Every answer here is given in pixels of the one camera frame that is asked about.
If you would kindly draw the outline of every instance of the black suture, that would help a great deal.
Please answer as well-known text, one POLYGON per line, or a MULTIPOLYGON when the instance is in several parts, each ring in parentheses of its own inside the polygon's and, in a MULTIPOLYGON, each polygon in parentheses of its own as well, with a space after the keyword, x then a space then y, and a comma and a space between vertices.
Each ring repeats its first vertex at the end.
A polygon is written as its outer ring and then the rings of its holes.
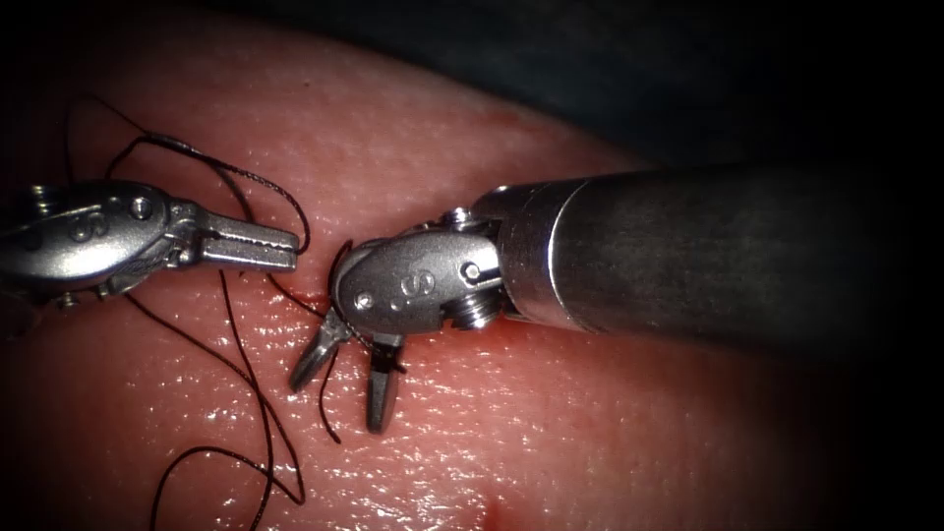
POLYGON ((331 436, 331 439, 335 443, 341 444, 341 437, 337 435, 334 426, 332 426, 331 422, 327 419, 327 413, 325 413, 325 387, 327 387, 327 381, 331 378, 334 362, 337 361, 337 353, 338 351, 335 350, 334 354, 331 355, 331 360, 327 362, 327 370, 324 371, 322 387, 318 391, 318 412, 322 415, 322 422, 324 423, 324 429, 327 431, 327 434, 331 436))
MULTIPOLYGON (((165 328, 174 332, 175 334, 177 334, 184 340, 188 341, 190 344, 203 350, 206 354, 209 354, 210 356, 215 358, 217 361, 225 365, 230 371, 236 373, 236 375, 239 376, 241 379, 243 379, 243 381, 246 382, 246 384, 248 384, 250 388, 255 390, 255 388, 253 387, 252 379, 250 379, 249 375, 247 375, 235 363, 227 360, 222 354, 206 346, 204 343, 200 342, 193 335, 190 335, 189 333, 187 333, 186 331, 178 327, 176 324, 173 324, 167 321, 166 319, 162 318, 161 316, 155 314, 148 307, 142 304, 141 301, 136 299, 133 295, 125 294, 125 299, 127 299, 145 317, 147 317, 148 319, 152 321, 157 322, 159 325, 164 326, 165 328)), ((285 431, 285 427, 282 425, 282 421, 278 418, 278 414, 275 412, 275 409, 272 407, 271 402, 269 402, 268 398, 266 398, 264 394, 261 394, 260 396, 265 402, 266 409, 268 409, 268 412, 272 415, 272 422, 275 424, 275 429, 278 431, 278 434, 282 437, 282 441, 285 442, 285 447, 288 449, 288 453, 292 458, 292 467, 295 470, 299 470, 298 453, 295 451, 295 445, 292 444, 292 441, 290 439, 288 439, 288 434, 285 431)), ((191 450, 187 450, 187 452, 185 452, 185 454, 188 454, 188 455, 192 453, 193 452, 191 450)), ((257 470, 264 472, 264 468, 261 464, 257 464, 253 461, 247 460, 246 458, 240 456, 240 454, 231 452, 223 448, 218 448, 218 453, 223 453, 225 455, 230 455, 230 456, 239 456, 240 460, 243 460, 244 462, 251 465, 253 468, 256 468, 257 470)), ((167 470, 165 471, 165 475, 169 475, 170 471, 173 470, 174 466, 176 466, 176 464, 172 464, 170 467, 168 467, 167 470)), ((278 489, 282 491, 285 494, 285 496, 287 496, 290 500, 292 500, 292 502, 294 502, 297 505, 301 505, 302 503, 305 502, 305 483, 300 473, 296 474, 295 478, 298 483, 298 495, 295 495, 294 493, 289 491, 288 488, 285 486, 285 484, 282 483, 278 479, 275 480, 275 486, 278 487, 278 489)), ((161 483, 160 483, 161 487, 159 488, 159 490, 163 488, 163 483, 164 481, 161 480, 161 483)), ((160 498, 159 490, 158 490, 158 495, 154 499, 156 502, 159 501, 159 498, 160 498)))
MULTIPOLYGON (((337 265, 341 263, 341 258, 347 254, 348 251, 353 247, 354 241, 347 240, 344 242, 344 245, 337 250, 337 253, 334 254, 334 260, 331 261, 331 269, 327 271, 327 284, 328 292, 330 292, 330 286, 334 283, 334 274, 337 271, 337 265)), ((331 300, 331 306, 334 306, 333 299, 331 300)), ((340 317, 343 314, 334 309, 334 312, 340 317)), ((354 327, 351 326, 347 321, 344 322, 344 325, 354 332, 354 327)), ((331 425, 331 422, 327 419, 327 413, 325 413, 325 387, 327 387, 327 381, 331 378, 331 370, 334 369, 334 362, 337 360, 337 353, 339 350, 335 350, 334 354, 331 355, 331 361, 327 364, 327 371, 324 372, 324 380, 322 380, 322 386, 318 391, 318 412, 322 415, 322 422, 324 422, 324 429, 327 430, 327 434, 331 436, 335 443, 341 444, 341 437, 337 435, 337 432, 334 430, 334 427, 331 425)))
MULTIPOLYGON (((254 216, 254 214, 253 214, 253 212, 252 212, 252 208, 251 208, 251 206, 249 205, 249 202, 247 201, 247 199, 246 199, 246 197, 245 197, 245 194, 243 194, 242 190, 239 189, 239 187, 238 187, 238 186, 236 185, 236 183, 230 178, 230 176, 226 173, 226 171, 232 171, 232 172, 237 173, 237 174, 239 174, 239 175, 241 175, 241 176, 243 176, 243 177, 247 177, 247 178, 249 178, 249 179, 251 179, 251 180, 253 180, 253 181, 255 181, 255 182, 261 183, 261 184, 263 184, 263 185, 265 185, 265 186, 267 186, 267 187, 269 187, 269 188, 274 189, 274 190, 275 190, 276 192, 278 192, 284 199, 286 199, 286 200, 288 201, 288 203, 290 203, 290 204, 296 209, 296 212, 298 213, 299 217, 301 218, 301 220, 302 220, 302 225, 303 225, 303 228, 304 228, 304 230, 305 230, 305 245, 304 245, 301 249, 299 249, 298 254, 301 255, 302 253, 304 253, 304 252, 307 250, 307 248, 308 248, 308 243, 309 243, 309 241, 310 241, 310 234, 311 234, 311 233, 310 233, 310 229, 309 229, 309 225, 308 225, 308 218, 305 216, 304 212, 301 210, 300 206, 299 206, 298 203, 295 201, 295 199, 294 199, 288 192, 282 190, 280 187, 278 187, 278 186, 275 185, 274 183, 271 183, 270 181, 268 181, 267 179, 265 179, 265 178, 263 178, 263 177, 260 177, 260 176, 258 176, 258 175, 256 175, 256 174, 253 174, 253 173, 248 172, 248 171, 246 171, 246 170, 242 170, 242 169, 240 169, 240 168, 237 168, 237 167, 235 167, 235 166, 232 166, 232 165, 230 165, 230 164, 227 164, 227 163, 225 163, 225 162, 222 162, 222 161, 220 161, 220 160, 217 160, 217 159, 215 159, 215 158, 213 158, 213 157, 204 155, 204 154, 200 153, 199 151, 197 151, 196 149, 190 147, 190 146, 187 145, 186 143, 183 143, 183 142, 180 142, 180 141, 176 141, 175 139, 171 139, 170 137, 166 137, 166 136, 163 136, 163 135, 153 134, 153 133, 148 132, 147 130, 145 130, 144 128, 142 128, 140 125, 138 125, 136 122, 134 122, 133 120, 131 120, 128 116, 126 116, 125 114, 123 114, 122 112, 120 112, 119 110, 117 110, 115 107, 113 107, 113 106, 111 106, 110 104, 106 103, 104 100, 102 100, 101 98, 99 98, 99 97, 97 97, 97 96, 94 96, 94 95, 86 95, 86 96, 84 96, 84 99, 90 99, 90 100, 93 100, 93 101, 98 102, 99 104, 101 104, 102 106, 104 106, 106 109, 109 109, 111 112, 113 112, 113 113, 115 113, 116 115, 118 115, 119 117, 121 117, 125 122, 127 122, 127 123, 131 124, 132 126, 134 126, 135 128, 137 128, 139 131, 142 131, 142 132, 145 133, 146 135, 153 135, 153 137, 154 137, 155 139, 158 139, 158 140, 159 140, 159 142, 150 142, 151 144, 155 144, 155 145, 157 145, 157 146, 159 146, 159 147, 161 147, 161 148, 167 148, 167 149, 170 149, 170 150, 174 150, 174 151, 176 151, 176 152, 178 152, 178 153, 180 153, 180 154, 183 154, 184 156, 189 156, 189 157, 191 157, 191 158, 194 158, 194 159, 196 159, 196 160, 202 161, 203 163, 207 164, 210 168, 213 169, 213 171, 214 171, 214 172, 217 174, 217 176, 223 181, 223 183, 225 183, 226 186, 230 189, 230 191, 233 193, 233 195, 235 196, 235 198, 236 198, 237 201, 239 202, 240 207, 241 207, 241 209, 243 210, 244 215, 245 215, 246 218, 247 218, 248 220, 250 220, 250 221, 254 221, 254 219, 255 219, 255 216, 254 216)), ((66 119, 65 119, 65 127, 63 128, 63 130, 64 130, 64 135, 63 135, 63 148, 64 148, 65 166, 66 166, 66 167, 65 167, 65 170, 66 170, 66 179, 67 179, 67 181, 68 181, 70 184, 72 184, 72 183, 75 182, 74 167, 73 167, 73 164, 72 164, 72 157, 71 157, 70 149, 69 149, 69 127, 68 127, 68 125, 69 125, 69 118, 70 118, 70 116, 71 116, 72 106, 73 106, 73 105, 70 105, 70 107, 67 109, 67 112, 66 112, 66 119)), ((150 139, 149 139, 149 138, 144 138, 144 137, 139 137, 139 138, 135 139, 134 141, 132 141, 125 149, 123 149, 123 150, 121 151, 121 153, 119 153, 119 155, 118 155, 115 159, 112 160, 111 164, 109 164, 109 166, 108 166, 108 172, 106 173, 105 178, 110 177, 112 171, 114 170, 115 166, 117 165, 117 163, 120 161, 121 158, 126 157, 126 156, 134 149, 134 147, 135 147, 137 144, 139 144, 139 143, 141 143, 141 142, 148 142, 148 140, 150 140, 150 139)), ((156 528, 157 510, 158 510, 158 508, 159 508, 159 506, 160 506, 160 498, 161 498, 161 495, 162 495, 162 493, 163 493, 163 488, 164 488, 164 486, 165 486, 165 484, 166 484, 166 482, 167 482, 167 479, 169 478, 171 472, 174 470, 174 468, 175 468, 180 462, 182 462, 182 461, 183 461, 184 459, 186 459, 188 456, 193 455, 193 454, 195 454, 195 453, 199 453, 199 452, 215 452, 215 453, 219 453, 219 454, 222 454, 222 455, 226 455, 226 456, 228 456, 228 457, 237 459, 237 460, 239 460, 239 461, 241 461, 241 462, 243 462, 243 463, 245 463, 245 464, 248 464, 248 465, 252 466, 252 467, 253 467, 254 469, 256 469, 258 472, 260 472, 260 473, 262 473, 262 474, 265 475, 265 491, 263 492, 263 496, 262 496, 262 499, 261 499, 261 501, 260 501, 260 506, 259 506, 259 508, 258 508, 258 510, 257 510, 257 513, 256 513, 256 517, 254 518, 253 523, 252 523, 252 525, 251 525, 251 527, 250 527, 251 530, 255 530, 255 529, 258 527, 260 520, 262 519, 262 516, 263 516, 263 514, 264 514, 264 512, 265 512, 265 510, 266 510, 266 504, 267 504, 268 498, 269 498, 269 496, 270 496, 271 488, 272 488, 273 485, 275 485, 279 490, 281 490, 281 491, 282 491, 290 500, 292 500, 294 503, 301 505, 302 503, 305 502, 304 480, 303 480, 303 478, 302 478, 301 467, 300 467, 300 465, 299 465, 298 455, 297 455, 297 453, 296 453, 296 451, 295 451, 294 444, 292 444, 291 440, 288 438, 288 435, 287 435, 287 433, 285 432, 285 429, 284 429, 284 427, 283 427, 281 421, 279 420, 278 415, 275 413, 274 409, 272 408, 271 403, 268 401, 268 399, 266 398, 265 394, 262 392, 262 390, 261 390, 260 387, 259 387, 259 383, 258 383, 258 381, 256 380, 255 373, 253 372, 253 369, 252 369, 252 364, 250 364, 249 359, 248 359, 248 357, 246 356, 246 352, 245 352, 245 350, 244 350, 242 341, 241 341, 241 339, 240 339, 240 337, 239 337, 239 332, 238 332, 238 330, 237 330, 237 328, 236 328, 235 317, 233 316, 232 304, 231 304, 231 300, 230 300, 230 296, 229 296, 229 289, 228 289, 228 286, 226 285, 226 278, 225 278, 225 276, 224 276, 224 274, 223 274, 223 271, 220 271, 220 272, 219 272, 219 275, 220 275, 220 283, 221 283, 222 290, 223 290, 223 297, 224 297, 224 300, 225 300, 225 302, 226 302, 227 314, 229 315, 230 326, 231 326, 231 329, 232 329, 232 332, 233 332, 233 336, 234 336, 235 339, 236 339, 236 344, 237 344, 237 346, 238 346, 238 348, 239 348, 240 355, 242 356, 243 361, 244 361, 244 363, 246 364, 248 374, 247 374, 247 373, 244 373, 243 371, 241 371, 241 370, 239 369, 239 367, 237 367, 235 364, 233 364, 233 363, 230 362, 229 360, 225 359, 222 355, 220 355, 219 353, 215 352, 214 350, 212 350, 211 348, 207 347, 206 345, 203 345, 202 343, 200 343, 199 341, 197 341, 196 338, 194 338, 193 336, 191 336, 191 335, 189 335, 188 333, 184 332, 182 329, 178 328, 177 326, 175 326, 175 325, 169 323, 168 321, 166 321, 166 320, 164 320, 164 319, 161 319, 159 316, 157 316, 156 314, 154 314, 153 312, 151 312, 147 307, 145 307, 143 304, 141 304, 138 300, 136 300, 136 299, 135 299, 134 297, 132 297, 131 295, 126 295, 126 298, 127 298, 129 301, 131 301, 132 304, 133 304, 136 308, 138 308, 139 311, 141 311, 142 313, 144 313, 146 317, 152 319, 154 322, 158 323, 159 325, 165 326, 166 328, 170 329, 170 330, 173 331, 174 333, 178 334, 179 336, 181 336, 181 337, 183 337, 184 339, 188 340, 188 341, 191 342, 192 344, 194 344, 194 345, 196 345, 197 347, 201 348, 202 350, 204 350, 206 353, 210 354, 211 356, 213 356, 213 357, 216 358, 217 360, 223 362, 229 369, 231 369, 232 371, 234 371, 237 375, 239 375, 244 381, 246 381, 246 382, 249 384, 250 388, 251 388, 251 389, 253 390, 253 392, 256 394, 257 400, 258 400, 259 405, 260 405, 260 410, 261 410, 262 415, 263 415, 263 424, 264 424, 264 427, 265 427, 265 443, 266 443, 266 450, 267 450, 267 466, 266 466, 266 467, 263 467, 261 464, 258 464, 258 463, 256 463, 256 462, 252 461, 251 459, 249 459, 248 457, 246 457, 246 456, 244 456, 244 455, 242 455, 242 454, 240 454, 240 453, 237 453, 237 452, 234 452, 234 451, 231 451, 231 450, 227 450, 227 449, 225 449, 225 448, 221 448, 221 447, 218 447, 218 446, 197 446, 197 447, 194 447, 194 448, 190 448, 189 450, 187 450, 187 451, 183 452, 182 454, 178 455, 177 458, 174 459, 174 461, 165 469, 163 475, 161 476, 161 479, 160 479, 160 481, 159 481, 159 483, 158 483, 157 491, 156 491, 156 493, 155 493, 155 495, 154 495, 154 499, 153 499, 153 502, 152 502, 152 505, 151 505, 151 514, 150 514, 150 520, 149 520, 149 529, 151 529, 151 530, 153 530, 153 529, 156 528), (272 415, 272 421, 275 423, 275 426, 276 426, 276 429, 277 429, 278 432, 279 432, 279 435, 280 435, 280 436, 282 437, 282 439, 284 440, 285 445, 286 445, 286 447, 288 448, 289 454, 290 454, 291 457, 292 457, 292 462, 293 462, 294 467, 295 467, 295 475, 296 475, 296 479, 297 479, 297 482, 298 482, 298 491, 299 491, 298 496, 293 495, 293 494, 288 490, 288 488, 287 488, 280 480, 277 480, 277 479, 275 479, 275 477, 274 477, 274 469, 273 469, 273 465, 274 465, 274 449, 273 449, 273 446, 272 446, 271 429, 270 429, 270 426, 269 426, 269 423, 268 423, 268 413, 269 413, 269 412, 270 412, 271 415, 272 415)), ((272 277, 271 274, 269 274, 267 277, 268 277, 268 279, 272 282, 272 284, 275 285, 276 288, 277 288, 280 292, 282 292, 290 301, 292 301, 292 302, 298 304, 300 307, 304 308, 305 310, 307 310, 307 311, 309 311, 309 312, 315 313, 316 315, 320 315, 320 313, 319 313, 317 310, 315 310, 314 308, 311 308, 309 305, 307 305, 307 304, 301 302, 299 299, 297 299, 296 297, 292 296, 283 286, 281 286, 281 284, 279 284, 279 283, 272 277)), ((333 432, 332 432, 331 429, 328 429, 328 432, 333 435, 333 437, 332 437, 333 439, 336 438, 336 436, 333 434, 333 432)))
MULTIPOLYGON (((186 142, 182 140, 175 139, 174 137, 171 137, 169 135, 164 135, 161 133, 156 133, 154 131, 145 129, 140 124, 138 124, 138 122, 132 120, 123 112, 119 111, 114 106, 112 106, 111 104, 109 104, 108 102, 106 102, 105 100, 101 99, 100 97, 94 94, 84 94, 78 97, 76 100, 73 101, 73 105, 83 100, 98 103, 99 105, 103 106, 104 108, 114 113, 116 116, 120 117, 125 123, 127 123, 128 125, 132 126, 133 128, 137 129, 139 132, 142 133, 141 136, 132 140, 124 149, 122 149, 117 155, 115 155, 115 157, 111 160, 111 163, 108 164, 108 168, 105 170, 105 174, 103 177, 104 179, 110 179, 111 174, 115 170, 115 167, 117 167, 117 165, 121 163, 122 160, 124 160, 129 154, 131 154, 131 152, 134 151, 135 148, 139 144, 151 144, 153 146, 158 146, 159 148, 165 148, 167 150, 174 151, 186 157, 208 164, 211 167, 215 167, 215 168, 229 171, 231 173, 235 173, 239 175, 240 177, 249 179, 250 181, 261 184, 265 186, 266 188, 269 188, 270 190, 273 190, 274 192, 276 192, 285 201, 287 201, 290 205, 292 205, 292 208, 295 210, 295 213, 298 215, 299 219, 302 222, 303 238, 302 238, 302 245, 298 249, 298 254, 301 255, 305 253, 305 251, 308 250, 308 247, 312 239, 312 231, 308 223, 308 216, 305 215, 305 212, 302 211, 302 206, 299 205, 297 201, 295 201, 295 198, 290 193, 288 193, 288 191, 286 191, 279 185, 273 183, 272 181, 269 181, 267 178, 261 175, 253 173, 249 170, 245 170, 238 166, 234 166, 228 162, 224 162, 216 157, 203 153, 202 151, 196 149, 195 147, 191 146, 190 144, 187 144, 186 142)), ((67 119, 66 119, 67 125, 69 122, 68 120, 69 114, 71 114, 71 112, 67 112, 67 119)), ((66 130, 66 137, 67 137, 67 140, 64 142, 64 147, 67 150, 66 156, 67 158, 69 158, 68 129, 66 130)), ((75 176, 72 174, 71 160, 67 164, 66 172, 67 172, 67 179, 69 179, 70 182, 72 182, 75 176)))
POLYGON ((259 527, 259 522, 263 519, 263 513, 266 512, 268 498, 272 495, 272 484, 275 482, 275 473, 272 470, 272 467, 275 465, 275 451, 272 448, 272 429, 268 425, 266 402, 263 400, 263 392, 259 387, 259 381, 256 380, 256 372, 253 371, 253 364, 250 363, 249 356, 246 355, 243 340, 239 337, 239 330, 236 326, 236 315, 233 314, 233 305, 229 298, 229 286, 226 285, 226 275, 222 270, 219 272, 219 283, 223 288, 223 301, 226 303, 226 315, 229 316, 229 327, 233 332, 233 338, 236 339, 236 347, 239 350, 239 356, 243 359, 243 363, 246 364, 246 373, 249 375, 250 380, 253 382, 253 387, 256 389, 256 398, 259 402, 259 410, 263 416, 263 427, 265 428, 265 454, 267 458, 267 465, 265 467, 265 489, 263 490, 263 498, 259 502, 259 508, 256 510, 256 517, 253 518, 253 523, 249 526, 250 529, 256 529, 259 527))

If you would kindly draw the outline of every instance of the glossy surface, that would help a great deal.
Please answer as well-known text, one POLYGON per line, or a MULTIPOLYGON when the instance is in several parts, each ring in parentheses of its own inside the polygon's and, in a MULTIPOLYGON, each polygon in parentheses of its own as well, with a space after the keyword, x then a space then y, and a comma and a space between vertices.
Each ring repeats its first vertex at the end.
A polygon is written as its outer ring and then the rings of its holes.
MULTIPOLYGON (((157 131, 296 194, 311 251, 288 287, 325 306, 347 238, 394 234, 501 184, 636 167, 633 157, 520 107, 328 40, 242 21, 155 12, 71 50, 79 73, 25 106, 4 175, 61 175, 63 102, 90 89, 157 131)), ((94 108, 74 123, 81 176, 132 132, 94 108)), ((200 164, 144 148, 119 168, 216 211, 239 210, 200 164)), ((261 222, 298 230, 247 187, 261 222)), ((297 445, 308 502, 272 496, 261 529, 805 527, 843 508, 843 375, 652 337, 604 338, 528 324, 410 338, 396 418, 364 428, 367 357, 341 349, 325 394, 287 379, 317 320, 258 274, 228 277, 259 379, 297 445)), ((135 294, 237 352, 212 270, 167 271, 135 294)), ((51 315, 4 353, 4 457, 18 508, 42 527, 142 529, 173 457, 217 444, 265 460, 255 399, 217 361, 125 301, 51 315)), ((277 473, 291 483, 285 449, 277 473)), ((263 480, 196 456, 171 476, 159 529, 245 529, 263 480)))

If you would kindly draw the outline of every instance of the shiny metal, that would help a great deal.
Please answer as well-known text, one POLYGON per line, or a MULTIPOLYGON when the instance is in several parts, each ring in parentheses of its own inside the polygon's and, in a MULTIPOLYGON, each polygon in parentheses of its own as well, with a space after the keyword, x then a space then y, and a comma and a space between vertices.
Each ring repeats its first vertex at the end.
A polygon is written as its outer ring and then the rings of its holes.
POLYGON ((378 333, 371 349, 371 373, 367 380, 367 430, 375 435, 386 431, 400 383, 400 354, 404 336, 378 333))
POLYGON ((288 377, 292 392, 299 392, 308 385, 325 365, 325 362, 337 352, 345 341, 351 338, 351 329, 341 320, 334 308, 324 316, 322 325, 312 342, 305 347, 302 355, 288 377))
POLYGON ((480 198, 477 218, 501 222, 496 247, 504 287, 528 320, 559 328, 586 329, 567 311, 555 286, 555 231, 567 201, 585 181, 501 187, 480 198))
POLYGON ((124 293, 162 268, 292 271, 298 238, 131 181, 31 187, 33 210, 0 229, 0 280, 42 305, 124 293))
POLYGON ((240 221, 174 199, 168 227, 170 268, 204 264, 264 272, 295 270, 298 237, 291 232, 240 221))
POLYGON ((500 224, 506 315, 827 359, 894 344, 910 190, 882 183, 900 177, 719 165, 512 186, 471 209, 500 224))
POLYGON ((361 333, 415 334, 441 330, 450 301, 501 284, 489 238, 436 228, 373 244, 367 253, 355 250, 342 262, 332 296, 361 333), (474 278, 466 274, 472 264, 474 278))
POLYGON ((47 298, 105 283, 164 238, 167 204, 161 191, 127 181, 82 183, 60 191, 55 211, 0 232, 0 277, 47 298), (135 198, 154 205, 147 220, 130 215, 135 198))

